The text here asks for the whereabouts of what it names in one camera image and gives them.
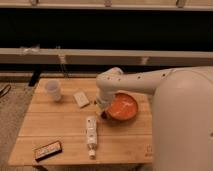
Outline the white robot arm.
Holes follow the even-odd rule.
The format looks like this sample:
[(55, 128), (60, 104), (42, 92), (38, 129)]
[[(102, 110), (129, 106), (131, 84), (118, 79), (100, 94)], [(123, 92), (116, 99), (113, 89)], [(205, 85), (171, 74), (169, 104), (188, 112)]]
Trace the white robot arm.
[(213, 66), (136, 74), (115, 67), (96, 85), (102, 109), (119, 90), (153, 96), (153, 171), (213, 171)]

